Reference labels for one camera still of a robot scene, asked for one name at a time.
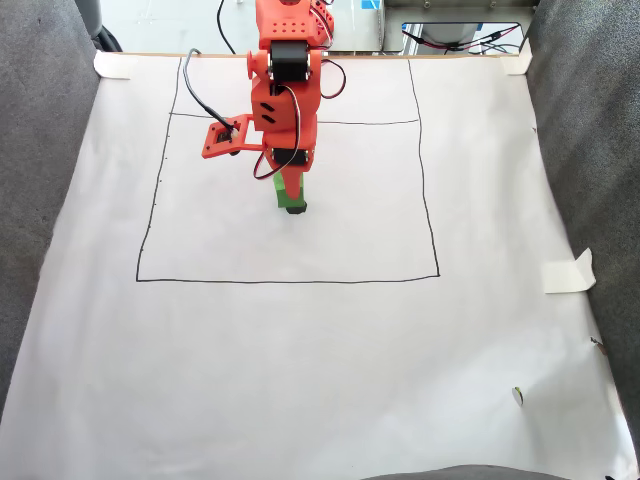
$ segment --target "green block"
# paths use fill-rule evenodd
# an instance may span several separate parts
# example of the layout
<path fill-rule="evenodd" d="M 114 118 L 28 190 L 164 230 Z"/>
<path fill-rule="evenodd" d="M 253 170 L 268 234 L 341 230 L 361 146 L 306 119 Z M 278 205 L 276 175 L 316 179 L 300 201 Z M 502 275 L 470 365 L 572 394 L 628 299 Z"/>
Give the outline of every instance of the green block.
<path fill-rule="evenodd" d="M 304 206 L 304 175 L 300 175 L 300 196 L 295 200 L 287 195 L 284 189 L 284 179 L 280 172 L 273 176 L 273 184 L 276 187 L 278 197 L 278 208 L 303 207 Z"/>

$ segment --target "orange bracket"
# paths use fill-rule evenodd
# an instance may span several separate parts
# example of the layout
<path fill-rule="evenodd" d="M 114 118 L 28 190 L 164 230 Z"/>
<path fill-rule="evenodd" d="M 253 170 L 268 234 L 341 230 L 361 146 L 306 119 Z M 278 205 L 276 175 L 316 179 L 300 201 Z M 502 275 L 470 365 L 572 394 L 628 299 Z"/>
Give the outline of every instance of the orange bracket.
<path fill-rule="evenodd" d="M 220 122 L 212 123 L 209 126 L 207 139 L 204 141 L 202 158 L 217 157 L 230 153 L 236 155 L 241 150 L 251 150 L 261 152 L 264 150 L 262 144 L 245 143 L 249 123 L 253 122 L 253 115 L 244 114 L 227 119 L 233 125 L 234 131 L 230 133 Z"/>

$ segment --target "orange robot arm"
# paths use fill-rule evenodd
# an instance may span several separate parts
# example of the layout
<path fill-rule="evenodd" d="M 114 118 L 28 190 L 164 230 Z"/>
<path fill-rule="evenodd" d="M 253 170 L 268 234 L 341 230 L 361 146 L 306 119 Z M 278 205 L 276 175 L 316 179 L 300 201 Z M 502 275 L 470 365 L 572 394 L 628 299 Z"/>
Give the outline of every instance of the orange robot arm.
<path fill-rule="evenodd" d="M 202 150 L 204 158 L 261 151 L 254 176 L 264 179 L 280 173 L 286 197 L 294 203 L 303 200 L 302 173 L 309 171 L 315 154 L 322 50 L 331 46 L 324 46 L 326 42 L 333 42 L 334 19 L 327 4 L 256 0 L 259 51 L 247 55 L 253 114 L 227 119 L 227 125 L 212 124 Z M 262 145 L 245 143 L 250 121 L 264 132 Z M 258 176 L 263 158 L 271 171 Z"/>

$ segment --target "black line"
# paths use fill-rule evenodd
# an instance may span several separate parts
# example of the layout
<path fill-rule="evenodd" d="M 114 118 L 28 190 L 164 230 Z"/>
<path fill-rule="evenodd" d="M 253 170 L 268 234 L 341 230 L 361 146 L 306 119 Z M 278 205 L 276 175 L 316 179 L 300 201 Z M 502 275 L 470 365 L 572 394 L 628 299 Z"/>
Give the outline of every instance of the black line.
<path fill-rule="evenodd" d="M 215 120 L 215 118 L 211 117 L 210 115 L 195 115 L 192 113 L 175 113 L 175 112 L 171 112 L 169 113 L 169 115 L 178 115 L 181 117 L 195 117 L 195 118 L 210 118 L 211 120 Z M 398 122 L 329 122 L 329 121 L 320 121 L 318 120 L 318 123 L 337 123 L 340 125 L 395 125 L 397 123 L 414 123 L 414 122 L 419 122 L 420 119 L 416 118 L 414 120 L 400 120 Z"/>
<path fill-rule="evenodd" d="M 156 189 L 153 191 L 153 201 L 151 202 L 151 213 L 149 214 L 149 223 L 147 224 L 147 231 L 144 233 L 144 239 L 142 245 L 140 245 L 140 252 L 138 253 L 138 264 L 136 266 L 136 282 L 140 281 L 140 260 L 142 259 L 142 251 L 144 245 L 147 242 L 149 236 L 149 230 L 151 229 L 151 221 L 153 220 L 153 210 L 156 206 L 156 197 L 158 196 L 158 186 L 160 185 L 160 174 L 162 173 L 162 166 L 164 165 L 164 154 L 167 150 L 167 141 L 169 140 L 169 127 L 171 126 L 171 119 L 173 118 L 173 109 L 176 106 L 176 100 L 178 98 L 178 86 L 180 85 L 180 65 L 182 65 L 182 57 L 178 62 L 178 70 L 176 71 L 176 93 L 173 96 L 173 104 L 171 105 L 171 112 L 169 112 L 169 121 L 167 122 L 167 133 L 164 136 L 164 146 L 162 147 L 162 158 L 160 159 L 160 168 L 158 169 L 158 176 L 156 177 Z"/>
<path fill-rule="evenodd" d="M 354 280 L 354 281 L 340 281 L 340 280 L 293 280 L 293 281 L 278 281 L 278 280 L 261 280 L 261 281 L 241 281 L 241 280 L 189 280 L 189 279 L 179 279 L 179 278 L 154 278 L 154 279 L 140 279 L 140 261 L 142 258 L 142 252 L 144 250 L 144 245 L 147 241 L 147 237 L 149 236 L 149 230 L 151 229 L 151 221 L 153 220 L 153 212 L 154 207 L 156 205 L 156 197 L 158 194 L 158 186 L 160 184 L 160 174 L 162 173 L 162 167 L 164 165 L 165 153 L 167 149 L 167 141 L 169 139 L 169 127 L 171 126 L 171 119 L 174 115 L 180 115 L 185 117 L 196 117 L 196 118 L 212 118 L 206 115 L 193 115 L 189 113 L 175 113 L 173 109 L 176 106 L 176 100 L 178 98 L 178 88 L 179 88 L 179 80 L 180 80 L 180 65 L 182 64 L 182 59 L 178 63 L 178 71 L 176 74 L 176 93 L 173 97 L 173 104 L 171 105 L 171 111 L 169 112 L 169 121 L 167 122 L 167 133 L 165 134 L 164 139 L 164 147 L 162 149 L 162 159 L 160 160 L 160 168 L 158 169 L 158 175 L 156 178 L 156 188 L 153 192 L 153 203 L 151 205 L 151 213 L 149 215 L 149 224 L 147 225 L 147 231 L 145 232 L 144 239 L 142 241 L 142 245 L 140 246 L 140 252 L 138 253 L 138 265 L 136 268 L 136 282 L 138 283 L 156 283 L 156 282 L 177 282 L 177 283 L 212 283 L 212 284 L 239 284 L 239 285 L 263 285 L 263 284 L 336 284 L 336 285 L 360 285 L 367 283 L 409 283 L 409 282 L 417 282 L 420 280 L 426 280 L 428 278 L 438 278 L 440 277 L 440 266 L 438 264 L 438 255 L 436 253 L 436 245 L 433 238 L 433 228 L 431 227 L 431 219 L 429 218 L 429 209 L 427 208 L 427 199 L 425 197 L 425 179 L 424 179 L 424 164 L 422 163 L 422 116 L 420 115 L 420 105 L 418 104 L 418 97 L 416 95 L 415 84 L 413 82 L 413 73 L 411 71 L 411 62 L 407 59 L 409 65 L 409 76 L 411 77 L 411 87 L 413 89 L 413 97 L 416 101 L 416 108 L 418 111 L 418 118 L 415 120 L 405 120 L 399 122 L 384 122 L 384 123 L 361 123 L 361 122 L 318 122 L 318 123 L 334 123 L 334 124 L 342 124 L 342 125 L 393 125 L 396 123 L 420 123 L 420 137 L 418 140 L 418 158 L 420 159 L 420 169 L 422 171 L 422 200 L 424 202 L 424 208 L 427 213 L 427 223 L 429 224 L 429 232 L 431 233 L 431 245 L 433 247 L 433 256 L 436 263 L 436 274 L 435 275 L 426 275 L 424 277 L 416 277 L 416 278 L 407 278 L 402 280 Z"/>
<path fill-rule="evenodd" d="M 426 280 L 427 278 L 437 278 L 440 275 L 427 275 L 425 277 L 406 278 L 402 280 L 354 280 L 354 281 L 341 281 L 341 280 L 260 280 L 260 281 L 242 281 L 242 280 L 184 280 L 178 278 L 154 278 L 149 280 L 137 280 L 139 283 L 153 283 L 153 282 L 179 282 L 179 283 L 238 283 L 241 285 L 263 285 L 263 284 L 338 284 L 338 285 L 359 285 L 363 283 L 409 283 L 417 282 L 419 280 Z"/>
<path fill-rule="evenodd" d="M 418 103 L 418 95 L 416 95 L 416 86 L 413 83 L 413 72 L 411 71 L 411 60 L 407 59 L 409 65 L 409 76 L 411 77 L 411 88 L 413 89 L 413 98 L 416 99 L 416 108 L 418 109 L 418 118 L 420 119 L 420 140 L 418 141 L 418 158 L 420 159 L 420 170 L 422 170 L 422 200 L 424 200 L 424 209 L 427 212 L 427 223 L 431 232 L 431 246 L 433 247 L 433 258 L 436 261 L 436 273 L 440 276 L 440 265 L 438 264 L 438 254 L 436 253 L 436 242 L 433 238 L 433 228 L 431 228 L 431 218 L 429 217 L 429 207 L 427 207 L 427 197 L 425 196 L 424 181 L 424 164 L 422 163 L 422 115 L 420 115 L 420 104 Z"/>

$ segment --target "paper sheet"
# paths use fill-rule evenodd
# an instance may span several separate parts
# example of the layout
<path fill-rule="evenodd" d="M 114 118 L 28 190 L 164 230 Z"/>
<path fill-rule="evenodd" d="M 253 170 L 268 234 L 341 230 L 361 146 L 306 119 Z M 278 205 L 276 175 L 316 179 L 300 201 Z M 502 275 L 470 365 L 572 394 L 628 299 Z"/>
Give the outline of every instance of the paper sheet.
<path fill-rule="evenodd" d="M 340 60 L 349 83 L 320 121 L 421 122 L 321 124 L 309 210 L 287 216 L 253 157 L 203 160 L 207 120 L 170 116 L 178 62 L 100 85 L 0 425 L 3 478 L 635 478 L 587 299 L 540 288 L 571 252 L 524 77 L 495 59 Z M 193 59 L 194 88 L 248 112 L 244 63 Z M 201 114 L 180 94 L 173 111 Z"/>

